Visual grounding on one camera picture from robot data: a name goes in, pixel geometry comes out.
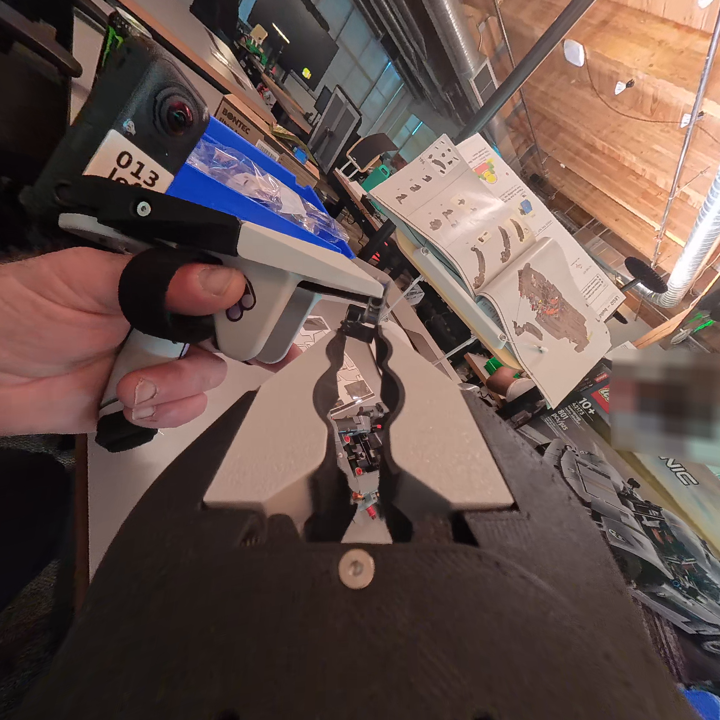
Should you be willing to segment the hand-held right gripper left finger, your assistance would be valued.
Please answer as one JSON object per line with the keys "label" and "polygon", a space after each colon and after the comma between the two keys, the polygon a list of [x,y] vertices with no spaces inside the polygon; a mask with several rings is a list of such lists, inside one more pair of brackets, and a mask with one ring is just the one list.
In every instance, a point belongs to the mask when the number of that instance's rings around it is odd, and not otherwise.
{"label": "hand-held right gripper left finger", "polygon": [[311,542],[340,542],[354,516],[329,412],[347,337],[329,333],[263,383],[204,495],[210,508],[290,517]]}

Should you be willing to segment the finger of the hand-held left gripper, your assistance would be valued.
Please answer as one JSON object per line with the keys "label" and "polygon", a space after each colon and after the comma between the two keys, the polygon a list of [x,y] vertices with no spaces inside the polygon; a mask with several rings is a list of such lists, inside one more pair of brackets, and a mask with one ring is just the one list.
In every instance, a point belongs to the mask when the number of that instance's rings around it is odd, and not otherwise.
{"label": "finger of the hand-held left gripper", "polygon": [[302,289],[300,285],[318,280],[311,274],[252,260],[225,263],[244,275],[246,289],[240,301],[214,315],[217,348],[239,362],[280,362],[320,297],[319,291]]}
{"label": "finger of the hand-held left gripper", "polygon": [[235,266],[251,282],[271,287],[288,282],[347,300],[384,297],[384,285],[342,253],[252,222],[240,226],[237,254]]}

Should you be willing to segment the black angled lego connector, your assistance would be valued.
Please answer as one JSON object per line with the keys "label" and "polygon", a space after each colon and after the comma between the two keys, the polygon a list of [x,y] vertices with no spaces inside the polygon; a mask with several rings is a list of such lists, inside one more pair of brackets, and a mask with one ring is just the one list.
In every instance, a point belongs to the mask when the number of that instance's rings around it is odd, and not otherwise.
{"label": "black angled lego connector", "polygon": [[338,332],[346,338],[353,338],[366,345],[372,344],[377,337],[383,308],[382,298],[370,298],[365,305],[349,304]]}

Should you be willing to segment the grey lego car model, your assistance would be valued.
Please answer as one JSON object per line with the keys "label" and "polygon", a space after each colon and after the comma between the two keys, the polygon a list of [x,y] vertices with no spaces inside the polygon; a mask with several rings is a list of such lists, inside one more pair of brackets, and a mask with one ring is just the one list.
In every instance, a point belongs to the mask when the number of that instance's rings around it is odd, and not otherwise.
{"label": "grey lego car model", "polygon": [[351,501],[372,520],[383,520],[380,502],[380,465],[383,431],[389,409],[383,402],[358,406],[354,413],[330,417],[336,458],[351,493]]}

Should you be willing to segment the blue bin with square tag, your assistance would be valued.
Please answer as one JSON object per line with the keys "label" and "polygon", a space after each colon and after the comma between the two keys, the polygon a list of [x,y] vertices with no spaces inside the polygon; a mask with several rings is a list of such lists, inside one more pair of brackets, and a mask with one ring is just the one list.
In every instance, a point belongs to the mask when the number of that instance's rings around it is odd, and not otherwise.
{"label": "blue bin with square tag", "polygon": [[166,193],[355,258],[314,189],[215,118]]}

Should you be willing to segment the instruction booklet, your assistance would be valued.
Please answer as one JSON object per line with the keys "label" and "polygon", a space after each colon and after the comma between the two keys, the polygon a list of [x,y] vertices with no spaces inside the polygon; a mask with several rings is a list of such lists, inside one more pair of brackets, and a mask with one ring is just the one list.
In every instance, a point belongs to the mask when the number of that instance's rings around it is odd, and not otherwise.
{"label": "instruction booklet", "polygon": [[610,351],[624,295],[480,135],[442,135],[370,196],[505,331],[550,408]]}

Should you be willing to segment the lego set box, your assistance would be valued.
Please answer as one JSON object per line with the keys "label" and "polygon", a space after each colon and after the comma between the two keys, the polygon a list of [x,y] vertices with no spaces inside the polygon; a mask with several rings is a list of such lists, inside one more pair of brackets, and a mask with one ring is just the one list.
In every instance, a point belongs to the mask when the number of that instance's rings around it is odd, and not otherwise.
{"label": "lego set box", "polygon": [[671,499],[646,464],[609,441],[611,364],[599,363],[557,409],[529,404],[511,423],[551,464],[592,517],[644,610],[671,625],[704,660],[719,661],[719,550]]}

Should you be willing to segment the long grey background desk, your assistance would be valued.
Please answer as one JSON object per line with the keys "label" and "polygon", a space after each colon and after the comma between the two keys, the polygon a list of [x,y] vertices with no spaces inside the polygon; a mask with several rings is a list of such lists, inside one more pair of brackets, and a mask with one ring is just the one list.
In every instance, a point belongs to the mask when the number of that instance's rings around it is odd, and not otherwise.
{"label": "long grey background desk", "polygon": [[190,1],[111,1],[129,12],[176,59],[193,84],[209,92],[257,97],[229,47],[190,12]]}

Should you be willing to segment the clear bag with white strip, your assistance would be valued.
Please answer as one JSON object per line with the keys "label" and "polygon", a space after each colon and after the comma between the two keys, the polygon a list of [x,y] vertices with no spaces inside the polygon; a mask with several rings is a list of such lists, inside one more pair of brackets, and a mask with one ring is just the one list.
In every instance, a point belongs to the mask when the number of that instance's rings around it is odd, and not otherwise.
{"label": "clear bag with white strip", "polygon": [[232,146],[203,138],[187,163],[275,216],[334,246],[349,241],[342,225]]}

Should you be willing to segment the white sticker sheet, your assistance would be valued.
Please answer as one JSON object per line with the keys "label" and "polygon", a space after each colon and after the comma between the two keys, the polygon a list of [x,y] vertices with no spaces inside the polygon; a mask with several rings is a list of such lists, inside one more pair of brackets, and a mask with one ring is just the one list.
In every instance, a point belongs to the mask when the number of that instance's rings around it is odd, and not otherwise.
{"label": "white sticker sheet", "polygon": [[[319,315],[309,315],[294,339],[294,344],[306,352],[321,341],[330,332],[325,319]],[[331,410],[332,416],[359,408],[363,403],[375,398],[375,393],[366,383],[350,356],[345,353],[342,367],[337,371],[338,399]]]}

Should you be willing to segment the cardboard box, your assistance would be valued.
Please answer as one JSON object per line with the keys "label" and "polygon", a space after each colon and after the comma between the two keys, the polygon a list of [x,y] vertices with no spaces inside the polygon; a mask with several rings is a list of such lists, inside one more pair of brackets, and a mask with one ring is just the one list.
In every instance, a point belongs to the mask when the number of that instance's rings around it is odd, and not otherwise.
{"label": "cardboard box", "polygon": [[268,123],[234,95],[221,96],[213,116],[252,146],[259,147],[260,141],[272,147],[277,145]]}

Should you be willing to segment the black chair with white piping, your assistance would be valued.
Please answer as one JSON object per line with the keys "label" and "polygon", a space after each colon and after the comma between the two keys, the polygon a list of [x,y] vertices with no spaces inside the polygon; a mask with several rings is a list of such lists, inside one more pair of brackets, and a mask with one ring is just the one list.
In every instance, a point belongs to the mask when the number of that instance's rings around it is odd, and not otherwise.
{"label": "black chair with white piping", "polygon": [[378,159],[388,152],[396,152],[398,147],[383,132],[378,132],[359,139],[346,153],[348,163],[356,171],[364,173],[372,167]]}

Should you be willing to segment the grey metal cabinet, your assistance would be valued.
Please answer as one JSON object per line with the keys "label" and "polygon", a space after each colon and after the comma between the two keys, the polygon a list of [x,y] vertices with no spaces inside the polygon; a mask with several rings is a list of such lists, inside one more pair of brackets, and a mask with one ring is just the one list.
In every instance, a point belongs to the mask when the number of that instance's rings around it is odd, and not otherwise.
{"label": "grey metal cabinet", "polygon": [[329,95],[307,142],[309,152],[322,173],[332,173],[343,147],[361,123],[361,111],[345,89],[337,85]]}

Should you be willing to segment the white air vent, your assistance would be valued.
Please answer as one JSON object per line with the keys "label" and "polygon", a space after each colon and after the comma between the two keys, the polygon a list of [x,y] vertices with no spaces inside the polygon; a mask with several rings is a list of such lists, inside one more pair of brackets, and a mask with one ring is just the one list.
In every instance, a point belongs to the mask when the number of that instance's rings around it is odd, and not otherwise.
{"label": "white air vent", "polygon": [[475,70],[469,83],[477,101],[483,106],[498,89],[498,82],[489,58],[485,58]]}

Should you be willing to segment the silver ventilation duct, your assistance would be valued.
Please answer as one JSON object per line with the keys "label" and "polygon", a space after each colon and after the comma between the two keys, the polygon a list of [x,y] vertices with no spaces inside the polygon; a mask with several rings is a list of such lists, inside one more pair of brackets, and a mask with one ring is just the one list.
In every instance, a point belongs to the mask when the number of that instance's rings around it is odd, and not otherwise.
{"label": "silver ventilation duct", "polygon": [[475,69],[488,56],[481,36],[471,29],[460,1],[424,1],[427,71],[452,116],[468,121],[482,106],[471,89]]}
{"label": "silver ventilation duct", "polygon": [[719,171],[710,185],[696,222],[667,280],[665,292],[652,292],[644,283],[636,286],[641,300],[660,308],[673,308],[680,303],[700,273],[701,266],[719,238]]}

